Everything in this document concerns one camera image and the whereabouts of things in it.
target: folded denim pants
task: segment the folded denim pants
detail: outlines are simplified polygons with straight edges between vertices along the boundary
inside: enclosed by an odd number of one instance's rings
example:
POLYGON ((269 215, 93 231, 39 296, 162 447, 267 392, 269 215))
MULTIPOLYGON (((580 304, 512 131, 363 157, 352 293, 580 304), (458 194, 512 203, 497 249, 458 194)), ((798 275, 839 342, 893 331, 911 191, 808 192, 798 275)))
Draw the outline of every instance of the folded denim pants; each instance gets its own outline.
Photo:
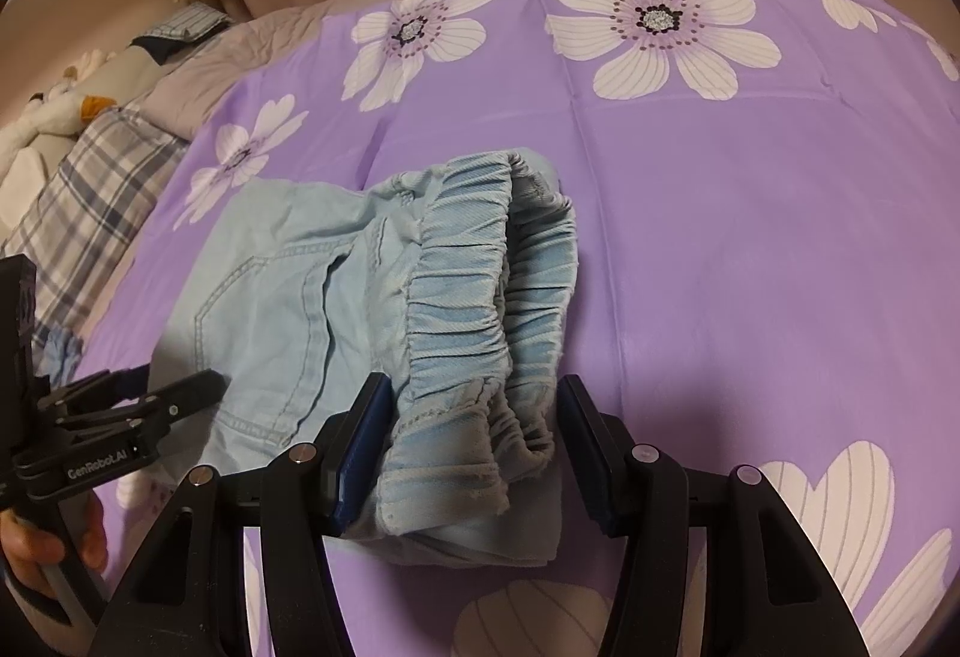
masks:
POLYGON ((229 379, 219 406, 163 441, 162 465, 175 480, 198 463, 261 467, 313 440, 381 371, 395 423, 349 537, 401 562, 547 562, 576 273, 571 203, 531 152, 469 155, 363 193, 253 179, 152 359, 152 386, 205 368, 229 379))

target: plush toy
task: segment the plush toy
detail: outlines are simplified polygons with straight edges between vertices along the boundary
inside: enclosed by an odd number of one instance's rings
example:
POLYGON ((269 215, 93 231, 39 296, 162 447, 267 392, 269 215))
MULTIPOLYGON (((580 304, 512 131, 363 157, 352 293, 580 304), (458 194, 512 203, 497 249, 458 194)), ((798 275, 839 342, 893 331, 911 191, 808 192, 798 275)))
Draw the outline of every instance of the plush toy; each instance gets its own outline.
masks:
POLYGON ((16 152, 40 133, 75 136, 105 107, 116 102, 103 96, 85 96, 63 91, 51 101, 33 100, 13 123, 0 128, 0 181, 7 177, 16 152))

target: plaid pillow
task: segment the plaid pillow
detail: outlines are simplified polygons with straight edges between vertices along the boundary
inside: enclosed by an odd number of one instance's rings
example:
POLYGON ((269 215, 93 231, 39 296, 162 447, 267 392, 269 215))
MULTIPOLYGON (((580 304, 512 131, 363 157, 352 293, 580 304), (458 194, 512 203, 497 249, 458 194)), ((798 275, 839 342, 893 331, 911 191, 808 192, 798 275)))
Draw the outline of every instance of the plaid pillow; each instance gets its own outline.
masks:
POLYGON ((37 264, 35 363, 51 328, 88 317, 187 147, 134 109, 105 110, 0 247, 37 264))

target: metal screw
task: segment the metal screw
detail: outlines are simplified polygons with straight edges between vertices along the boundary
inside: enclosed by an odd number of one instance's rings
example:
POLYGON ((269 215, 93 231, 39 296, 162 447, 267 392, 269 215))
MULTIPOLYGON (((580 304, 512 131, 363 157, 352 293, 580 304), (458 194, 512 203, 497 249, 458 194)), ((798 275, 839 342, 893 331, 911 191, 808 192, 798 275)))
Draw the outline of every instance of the metal screw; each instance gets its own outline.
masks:
POLYGON ((298 465, 301 462, 309 462, 316 455, 317 447, 312 443, 298 443, 293 449, 290 449, 290 458, 298 465))
POLYGON ((645 443, 634 446, 630 454, 634 456, 637 462, 646 462, 647 464, 656 462, 656 460, 659 459, 659 451, 657 451, 654 446, 647 446, 645 443))
POLYGON ((203 486, 203 484, 208 484, 213 480, 213 468, 210 465, 200 465, 200 467, 191 470, 186 478, 194 486, 203 486))
POLYGON ((763 473, 750 465, 741 465, 736 469, 736 477, 749 486, 757 486, 763 480, 763 473))

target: flower center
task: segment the flower center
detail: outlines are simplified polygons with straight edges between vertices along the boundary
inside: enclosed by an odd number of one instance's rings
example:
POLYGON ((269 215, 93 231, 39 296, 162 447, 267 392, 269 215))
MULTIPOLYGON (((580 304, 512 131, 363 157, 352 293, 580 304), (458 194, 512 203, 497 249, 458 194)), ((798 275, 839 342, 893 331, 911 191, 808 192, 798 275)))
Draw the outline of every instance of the flower center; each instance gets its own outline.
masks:
POLYGON ((652 35, 666 34, 666 32, 675 32, 680 29, 680 16, 683 15, 683 10, 671 10, 666 5, 656 5, 646 10, 642 7, 634 9, 639 13, 637 29, 643 29, 652 35))
POLYGON ((400 26, 400 30, 394 35, 394 40, 400 42, 400 47, 402 48, 417 38, 423 37, 426 20, 423 16, 417 16, 413 20, 408 20, 400 26))
POLYGON ((250 148, 243 148, 241 151, 237 151, 227 160, 227 163, 224 165, 224 170, 230 172, 239 167, 247 158, 251 155, 253 151, 250 148))

